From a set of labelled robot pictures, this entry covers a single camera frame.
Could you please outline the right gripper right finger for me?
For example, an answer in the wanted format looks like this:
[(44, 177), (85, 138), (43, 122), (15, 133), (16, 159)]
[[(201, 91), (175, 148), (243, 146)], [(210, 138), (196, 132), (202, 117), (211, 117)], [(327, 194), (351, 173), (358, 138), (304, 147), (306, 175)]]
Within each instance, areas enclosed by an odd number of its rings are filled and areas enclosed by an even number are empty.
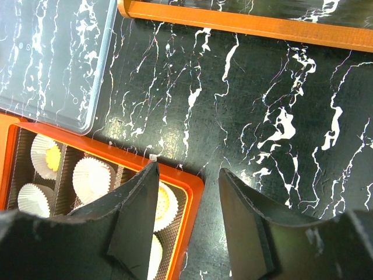
[(219, 190), (234, 279), (347, 279), (342, 223), (292, 211), (220, 169)]

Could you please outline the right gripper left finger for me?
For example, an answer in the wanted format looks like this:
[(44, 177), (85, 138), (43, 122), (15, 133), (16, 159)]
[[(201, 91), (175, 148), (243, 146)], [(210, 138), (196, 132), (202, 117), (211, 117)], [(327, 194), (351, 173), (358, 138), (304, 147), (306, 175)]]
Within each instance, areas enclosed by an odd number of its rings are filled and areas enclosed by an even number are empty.
[(69, 279), (146, 279), (160, 171), (149, 163), (129, 181), (69, 213), (78, 219)]

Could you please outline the orange box lid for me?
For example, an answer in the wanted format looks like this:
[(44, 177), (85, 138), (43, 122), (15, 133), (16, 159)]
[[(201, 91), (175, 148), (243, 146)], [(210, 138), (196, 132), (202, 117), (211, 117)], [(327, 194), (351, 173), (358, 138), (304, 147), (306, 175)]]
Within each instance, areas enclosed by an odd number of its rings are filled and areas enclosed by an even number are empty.
[(17, 137), (16, 124), (27, 122), (26, 118), (1, 113), (1, 189), (8, 182), (12, 165), (13, 146)]

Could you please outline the yellow round cookie top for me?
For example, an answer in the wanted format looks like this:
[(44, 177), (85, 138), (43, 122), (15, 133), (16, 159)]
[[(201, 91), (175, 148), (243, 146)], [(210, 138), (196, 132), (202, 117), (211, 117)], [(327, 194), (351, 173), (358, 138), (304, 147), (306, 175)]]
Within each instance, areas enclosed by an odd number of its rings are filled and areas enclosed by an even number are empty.
[(156, 207), (156, 220), (162, 220), (165, 214), (168, 212), (170, 205), (170, 199), (167, 191), (160, 187), (158, 191), (157, 207)]

